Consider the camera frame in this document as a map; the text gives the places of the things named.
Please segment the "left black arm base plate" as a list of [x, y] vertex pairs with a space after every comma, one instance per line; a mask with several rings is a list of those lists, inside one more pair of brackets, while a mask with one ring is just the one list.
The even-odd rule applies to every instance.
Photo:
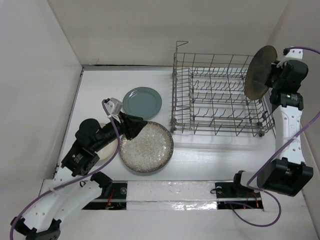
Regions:
[[127, 181], [115, 181], [109, 188], [103, 188], [101, 195], [84, 206], [83, 210], [126, 210]]

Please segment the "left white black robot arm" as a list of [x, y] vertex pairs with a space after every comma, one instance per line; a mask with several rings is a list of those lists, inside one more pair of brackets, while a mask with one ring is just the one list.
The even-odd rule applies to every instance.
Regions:
[[99, 152], [120, 137], [132, 140], [148, 124], [141, 117], [119, 113], [105, 126], [94, 118], [81, 122], [75, 142], [61, 161], [47, 191], [32, 200], [11, 221], [9, 238], [18, 232], [27, 240], [56, 240], [61, 225], [89, 202], [107, 198], [111, 194], [112, 179], [99, 167], [92, 168], [101, 159]]

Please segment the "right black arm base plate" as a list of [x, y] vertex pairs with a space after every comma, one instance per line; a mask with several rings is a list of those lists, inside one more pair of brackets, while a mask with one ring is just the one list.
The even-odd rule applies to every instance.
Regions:
[[216, 196], [218, 210], [264, 208], [260, 193], [233, 182], [216, 182], [210, 193]]

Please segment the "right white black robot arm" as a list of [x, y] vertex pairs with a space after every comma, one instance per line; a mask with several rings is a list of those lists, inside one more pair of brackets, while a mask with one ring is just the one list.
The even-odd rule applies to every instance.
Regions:
[[313, 177], [314, 170], [305, 163], [300, 141], [304, 102], [298, 90], [308, 72], [307, 64], [297, 59], [284, 62], [275, 56], [252, 59], [245, 78], [245, 94], [256, 100], [271, 89], [276, 152], [257, 172], [240, 170], [235, 174], [231, 184], [235, 196], [242, 197], [253, 189], [293, 197]]

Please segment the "blue-grey round plate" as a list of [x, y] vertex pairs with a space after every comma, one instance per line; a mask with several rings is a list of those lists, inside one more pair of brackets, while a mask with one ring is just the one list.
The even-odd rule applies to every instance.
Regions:
[[149, 120], [162, 108], [161, 95], [150, 87], [136, 87], [123, 98], [123, 110], [126, 114]]

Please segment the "brown glazed round plate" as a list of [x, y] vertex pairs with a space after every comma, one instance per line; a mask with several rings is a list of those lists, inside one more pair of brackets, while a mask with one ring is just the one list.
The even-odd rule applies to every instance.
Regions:
[[248, 99], [258, 100], [268, 91], [269, 87], [266, 86], [266, 82], [272, 70], [272, 63], [277, 58], [277, 51], [271, 45], [262, 47], [254, 55], [247, 69], [244, 82], [244, 93]]

